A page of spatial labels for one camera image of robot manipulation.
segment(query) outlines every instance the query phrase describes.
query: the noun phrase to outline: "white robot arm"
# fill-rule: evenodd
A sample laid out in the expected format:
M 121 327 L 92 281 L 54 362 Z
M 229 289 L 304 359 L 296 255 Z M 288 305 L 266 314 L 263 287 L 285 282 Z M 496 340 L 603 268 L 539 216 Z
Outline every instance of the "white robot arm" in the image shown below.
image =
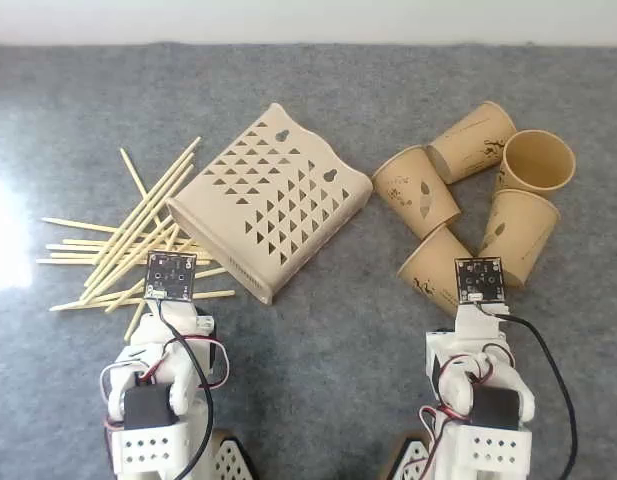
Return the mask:
M 402 446 L 389 480 L 522 480 L 530 472 L 532 434 L 525 424 L 535 415 L 535 398 L 515 370 L 515 359 L 499 330 L 501 321 L 522 323 L 540 342 L 564 394 L 571 421 L 571 454 L 559 477 L 565 479 L 577 454 L 574 409 L 563 379 L 541 335 L 509 315 L 504 304 L 501 260 L 456 260 L 460 304 L 453 330 L 426 334 L 426 375 L 436 407 L 420 418 L 429 438 Z M 434 427 L 423 418 L 430 415 Z

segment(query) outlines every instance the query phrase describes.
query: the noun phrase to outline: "tipped-over paper cup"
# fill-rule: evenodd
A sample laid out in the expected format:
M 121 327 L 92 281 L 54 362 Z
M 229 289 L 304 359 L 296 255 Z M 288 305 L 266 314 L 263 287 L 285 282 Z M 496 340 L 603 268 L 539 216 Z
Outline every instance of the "tipped-over paper cup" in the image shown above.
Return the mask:
M 419 238 L 460 213 L 425 150 L 409 147 L 384 163 L 372 177 L 377 193 Z
M 516 188 L 549 196 L 575 174 L 575 154 L 550 132 L 522 130 L 504 147 L 495 190 Z
M 408 257 L 397 276 L 450 315 L 455 315 L 459 305 L 456 258 L 472 258 L 472 254 L 445 225 L 441 225 Z
M 539 195 L 500 190 L 493 199 L 480 257 L 501 257 L 504 282 L 521 287 L 559 221 L 559 210 Z
M 517 131 L 506 111 L 484 102 L 426 148 L 446 183 L 499 163 L 506 141 Z

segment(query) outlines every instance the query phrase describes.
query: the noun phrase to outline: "black cable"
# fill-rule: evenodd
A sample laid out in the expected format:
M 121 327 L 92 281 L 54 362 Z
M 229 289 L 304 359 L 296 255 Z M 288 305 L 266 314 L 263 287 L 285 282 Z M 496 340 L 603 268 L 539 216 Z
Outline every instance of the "black cable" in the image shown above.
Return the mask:
M 204 389 L 204 394 L 206 395 L 206 403 L 208 405 L 208 422 L 206 423 L 206 432 L 204 433 L 204 438 L 201 441 L 199 448 L 197 448 L 197 451 L 195 452 L 195 454 L 188 461 L 188 465 L 186 465 L 186 467 L 179 473 L 179 475 L 177 475 L 173 479 L 173 480 L 183 480 L 183 478 L 186 475 L 188 475 L 192 471 L 193 468 L 195 468 L 195 465 L 197 465 L 197 462 L 199 461 L 201 456 L 204 454 L 204 451 L 206 450 L 206 447 L 208 446 L 208 442 L 210 441 L 210 435 L 212 434 L 214 406 L 212 403 L 212 394 L 210 393 L 210 385 L 208 384 L 206 375 L 204 375 L 204 371 L 202 370 L 201 365 L 199 364 L 199 360 L 197 360 L 197 357 L 195 356 L 194 352 L 190 348 L 190 345 L 188 344 L 186 339 L 181 335 L 181 333 L 179 333 L 175 327 L 173 327 L 171 324 L 169 324 L 166 321 L 166 319 L 164 319 L 163 313 L 161 311 L 161 300 L 157 300 L 157 311 L 159 312 L 159 319 L 164 323 L 164 325 L 166 325 L 166 327 L 168 327 L 173 337 L 175 337 L 177 341 L 181 344 L 181 346 L 184 347 L 184 350 L 186 350 L 186 353 L 190 357 L 190 361 L 195 367 L 195 370 L 197 371 L 197 374 L 199 375 L 199 379 L 201 380 L 201 386 Z
M 575 407 L 572 404 L 572 400 L 570 399 L 570 394 L 568 393 L 568 388 L 566 387 L 566 383 L 559 372 L 559 368 L 557 367 L 557 363 L 555 359 L 552 357 L 550 350 L 548 349 L 548 345 L 544 341 L 543 337 L 539 333 L 539 330 L 535 328 L 535 326 L 527 320 L 523 318 L 515 317 L 514 315 L 504 315 L 504 314 L 495 314 L 495 317 L 500 318 L 502 320 L 506 320 L 512 323 L 518 323 L 523 325 L 528 330 L 532 332 L 535 336 L 541 349 L 544 351 L 546 355 L 546 359 L 550 364 L 550 368 L 552 368 L 553 373 L 555 374 L 555 378 L 557 379 L 557 383 L 559 384 L 559 389 L 561 390 L 562 395 L 564 396 L 564 400 L 566 401 L 566 408 L 568 409 L 568 418 L 570 420 L 570 456 L 568 457 L 568 463 L 561 473 L 559 480 L 565 480 L 570 475 L 573 467 L 575 466 L 575 461 L 577 459 L 577 450 L 579 448 L 579 442 L 577 439 L 577 419 L 575 418 Z

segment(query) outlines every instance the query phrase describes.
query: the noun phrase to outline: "wooden stick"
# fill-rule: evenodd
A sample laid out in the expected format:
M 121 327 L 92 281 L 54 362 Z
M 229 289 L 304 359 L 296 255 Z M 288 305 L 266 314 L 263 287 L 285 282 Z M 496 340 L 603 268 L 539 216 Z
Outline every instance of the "wooden stick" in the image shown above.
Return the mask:
M 139 244 L 140 242 L 133 243 L 130 246 L 130 248 L 131 249 L 137 248 Z M 158 245 L 157 248 L 160 250 L 172 250 L 172 245 L 168 247 L 168 243 L 162 243 L 161 245 Z M 61 251 L 61 252 L 90 252 L 90 255 L 94 257 L 96 252 L 101 250 L 101 245 L 64 245 L 62 243 L 48 243 L 46 244 L 46 250 Z M 201 250 L 199 248 L 193 248 L 193 247 L 188 248 L 187 252 L 197 253 L 199 255 L 204 256 L 204 258 L 205 256 L 209 255 L 208 252 L 206 252 L 205 250 Z
M 137 310 L 135 310 L 135 313 L 132 316 L 130 323 L 128 324 L 128 328 L 126 329 L 126 333 L 124 333 L 124 342 L 130 343 L 130 337 L 137 328 L 137 324 L 139 323 L 139 319 L 141 318 L 141 314 L 143 313 L 145 308 L 146 301 L 142 300 L 141 302 L 139 302 L 139 305 L 137 305 Z
M 162 223 L 162 225 L 167 224 L 168 220 L 164 220 L 164 222 Z M 106 289 L 112 286 L 115 282 L 117 282 L 117 280 L 119 280 L 123 275 L 126 274 L 126 272 L 128 272 L 133 267 L 135 259 L 143 257 L 148 253 L 149 250 L 152 250 L 155 245 L 159 245 L 164 240 L 164 238 L 166 238 L 172 233 L 172 231 L 175 229 L 175 226 L 176 225 L 171 225 L 166 230 L 162 231 L 152 242 L 147 241 L 146 246 L 141 249 L 138 248 L 137 250 L 139 251 L 136 254 L 133 253 L 133 256 L 131 258 L 120 263 L 117 268 L 115 268 L 106 278 L 102 279 L 100 283 L 93 283 L 91 285 L 92 288 L 90 289 L 90 293 L 88 293 L 88 295 L 84 296 L 83 298 L 80 298 L 80 300 L 88 302 L 95 295 L 104 292 Z
M 193 300 L 201 300 L 204 298 L 220 298 L 220 297 L 232 297 L 235 295 L 234 290 L 217 290 L 215 292 L 201 292 L 193 293 Z
M 235 295 L 234 290 L 217 290 L 214 292 L 200 292 L 193 293 L 193 300 L 202 300 L 207 298 L 222 298 L 222 297 L 232 297 Z M 137 305 L 144 301 L 143 298 L 129 298 L 122 302 L 122 305 Z M 54 307 L 50 307 L 51 312 L 58 312 L 61 310 L 81 310 L 84 308 L 103 308 L 108 307 L 112 304 L 112 301 L 105 302 L 97 302 L 97 303 L 82 303 L 77 300 L 76 302 L 64 303 L 63 305 L 55 305 Z
M 159 181 L 155 184 L 155 186 L 150 189 L 150 192 L 148 192 L 148 194 L 141 200 L 141 202 L 139 202 L 137 206 L 132 210 L 132 212 L 130 212 L 130 214 L 126 217 L 126 219 L 119 226 L 119 230 L 112 234 L 112 236 L 108 240 L 108 244 L 105 246 L 105 248 L 102 249 L 102 251 L 99 254 L 99 257 L 97 258 L 97 262 L 100 265 L 104 264 L 104 262 L 102 262 L 102 259 L 104 258 L 104 254 L 108 251 L 109 248 L 115 245 L 115 241 L 117 240 L 117 238 L 119 238 L 119 235 L 121 235 L 120 230 L 128 228 L 128 231 L 131 231 L 133 228 L 136 228 L 136 223 L 133 223 L 135 218 L 138 218 L 138 219 L 143 218 L 143 216 L 147 213 L 146 212 L 147 206 L 148 205 L 152 206 L 153 200 L 163 195 L 162 187 L 165 187 L 165 185 L 171 182 L 173 178 L 176 179 L 176 176 L 180 174 L 180 167 L 182 167 L 184 164 L 186 164 L 189 161 L 189 159 L 191 158 L 190 154 L 192 150 L 195 148 L 195 146 L 197 145 L 197 143 L 199 143 L 200 140 L 201 139 L 197 137 L 188 146 L 188 148 L 184 150 L 184 152 L 179 156 L 179 158 L 175 160 L 175 162 L 170 166 L 170 168 L 168 168 L 168 170 L 166 170 L 166 173 L 164 173 L 164 175 L 159 179 Z M 128 234 L 128 231 L 123 233 L 122 238 L 123 236 Z M 92 279 L 94 279 L 95 276 L 99 273 L 98 270 L 99 269 L 96 268 L 92 272 L 90 277 L 88 277 L 85 283 L 86 286 L 90 285 L 90 282 L 92 281 Z
M 172 235 L 166 242 L 166 250 L 170 250 L 175 243 L 175 238 L 179 235 L 179 225 L 175 225 L 175 229 L 172 231 Z
M 139 189 L 139 193 L 141 193 L 141 198 L 146 198 L 148 196 L 148 192 L 146 192 L 146 187 L 144 187 L 144 184 L 141 183 L 141 179 L 139 178 L 139 175 L 137 175 L 137 170 L 135 170 L 135 166 L 132 164 L 132 160 L 130 160 L 130 157 L 128 156 L 128 154 L 123 148 L 119 149 L 119 153 L 121 153 L 121 158 L 126 164 L 126 167 L 128 168 L 128 171 L 130 172 L 130 176 L 134 180 L 135 185 L 137 185 L 137 188 Z M 156 215 L 155 216 L 155 227 L 159 227 L 160 225 L 161 225 L 161 219 L 159 218 L 159 215 Z
M 94 265 L 94 262 L 90 258 L 38 258 L 35 263 L 40 265 Z M 140 260 L 133 264 L 145 265 L 146 260 Z M 198 267 L 204 267 L 210 265 L 210 260 L 197 260 Z
M 175 170 L 175 173 L 172 175 L 172 177 L 163 184 L 160 190 L 148 202 L 147 208 L 152 208 L 152 210 L 147 212 L 141 212 L 141 214 L 139 214 L 135 218 L 135 220 L 132 221 L 131 225 L 128 226 L 128 230 L 121 236 L 118 242 L 111 243 L 101 249 L 101 251 L 97 254 L 97 258 L 95 259 L 95 262 L 98 262 L 99 265 L 88 277 L 84 285 L 86 285 L 88 288 L 92 288 L 93 286 L 96 286 L 97 283 L 101 282 L 101 280 L 103 280 L 104 276 L 110 271 L 110 264 L 114 264 L 116 258 L 125 253 L 128 246 L 131 245 L 137 238 L 138 232 L 141 232 L 144 228 L 146 228 L 148 223 L 150 223 L 150 221 L 152 220 L 152 217 L 156 215 L 157 212 L 159 212 L 159 210 L 161 210 L 161 208 L 164 206 L 166 200 L 170 198 L 175 191 L 177 191 L 179 186 L 183 183 L 183 181 L 193 169 L 193 166 L 188 164 L 188 161 L 192 158 L 192 155 L 193 154 L 191 153 L 188 157 L 186 157 L 186 159 L 188 160 L 182 163 L 181 166 Z M 161 226 L 165 227 L 165 225 L 166 220 L 162 222 Z
M 140 234 L 140 237 L 145 237 L 147 236 L 147 233 L 142 233 Z M 179 243 L 186 243 L 188 240 L 190 240 L 189 238 L 176 238 L 175 239 L 175 244 L 179 244 Z M 77 239 L 77 238 L 64 238 L 61 243 L 63 245 L 81 245 L 81 246 L 88 246 L 88 247 L 101 247 L 102 245 L 105 245 L 107 242 L 107 240 L 82 240 L 82 239 Z

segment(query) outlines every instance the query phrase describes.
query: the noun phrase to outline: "cup rim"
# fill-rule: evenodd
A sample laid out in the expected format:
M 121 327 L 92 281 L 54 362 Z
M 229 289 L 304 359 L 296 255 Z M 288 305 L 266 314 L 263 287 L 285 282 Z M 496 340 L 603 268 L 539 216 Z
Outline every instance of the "cup rim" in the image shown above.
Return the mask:
M 390 157 L 388 160 L 386 160 L 384 163 L 381 164 L 381 166 L 375 170 L 375 173 L 372 174 L 372 177 L 370 177 L 370 180 L 372 180 L 372 182 L 375 182 L 375 179 L 379 176 L 379 174 L 386 169 L 386 167 L 388 167 L 388 165 L 390 165 L 393 161 L 397 160 L 397 158 L 401 157 L 404 153 L 410 151 L 410 150 L 422 150 L 424 152 L 424 155 L 426 155 L 426 158 L 428 158 L 428 154 L 426 153 L 426 149 L 422 146 L 422 145 L 411 145 L 410 147 L 406 147 L 403 150 L 395 153 L 392 157 Z
M 497 192 L 495 192 L 495 195 L 492 197 L 493 198 L 493 203 L 494 200 L 501 195 L 502 193 L 518 193 L 518 194 L 522 194 L 522 195 L 527 195 L 529 197 L 532 197 L 536 200 L 540 200 L 541 202 L 543 202 L 545 205 L 547 205 L 548 207 L 550 207 L 550 209 L 555 212 L 555 214 L 557 214 L 557 221 L 561 220 L 561 213 L 559 213 L 559 209 L 555 206 L 554 203 L 552 203 L 550 200 L 548 200 L 547 198 L 542 197 L 541 195 L 537 195 L 536 193 L 533 192 L 528 192 L 526 190 L 520 190 L 518 188 L 504 188 L 502 190 L 498 190 Z
M 484 102 L 481 102 L 482 105 L 484 103 L 487 103 L 488 105 L 492 105 L 493 107 L 495 107 L 497 110 L 499 110 L 501 113 L 504 114 L 504 116 L 506 117 L 506 119 L 508 120 L 508 123 L 510 123 L 510 126 L 512 127 L 512 129 L 517 132 L 517 127 L 515 127 L 515 122 L 512 121 L 512 118 L 510 117 L 510 115 L 508 114 L 508 112 L 506 112 L 506 110 L 504 110 L 504 107 L 502 107 L 501 105 L 499 105 L 497 102 L 493 102 L 492 100 L 486 100 Z
M 435 227 L 435 229 L 432 232 L 426 235 L 426 238 L 424 238 L 421 241 L 421 243 L 416 248 L 416 250 L 412 252 L 410 255 L 408 255 L 408 258 L 406 258 L 406 260 L 404 260 L 404 263 L 401 265 L 401 267 L 399 267 L 399 270 L 397 270 L 397 277 L 401 275 L 401 272 L 403 271 L 404 268 L 406 268 L 406 265 L 408 265 L 410 260 L 412 260 L 428 244 L 428 242 L 432 240 L 432 238 L 435 237 L 437 233 L 439 233 L 444 228 L 448 228 L 448 225 L 446 225 L 446 222 L 442 222 L 440 225 Z
M 539 187 L 539 186 L 536 186 L 536 185 L 532 185 L 532 184 L 522 180 L 521 178 L 519 178 L 517 176 L 517 174 L 513 171 L 513 169 L 510 167 L 510 164 L 508 163 L 508 159 L 506 157 L 506 153 L 508 152 L 508 147 L 510 146 L 510 143 L 516 137 L 524 135 L 524 134 L 528 134 L 528 133 L 541 133 L 543 135 L 547 135 L 549 137 L 554 138 L 555 140 L 560 142 L 564 147 L 566 147 L 566 150 L 568 151 L 568 156 L 572 160 L 572 169 L 570 170 L 570 175 L 568 175 L 568 177 L 563 182 L 561 182 L 561 183 L 559 183 L 557 185 L 553 185 L 552 187 Z M 575 158 L 575 152 L 572 151 L 570 146 L 562 138 L 560 138 L 559 136 L 555 135 L 554 133 L 549 132 L 547 130 L 539 130 L 539 129 L 520 130 L 517 133 L 515 133 L 512 137 L 510 137 L 508 139 L 508 141 L 506 142 L 506 145 L 504 145 L 504 151 L 502 152 L 501 163 L 502 164 L 505 163 L 506 165 L 508 165 L 508 172 L 507 173 L 509 173 L 515 180 L 517 180 L 519 183 L 521 183 L 525 187 L 532 188 L 533 190 L 538 191 L 538 192 L 554 192 L 555 190 L 559 190 L 561 187 L 563 187 L 568 182 L 570 182 L 570 180 L 572 180 L 572 177 L 575 175 L 575 170 L 577 169 L 577 159 Z

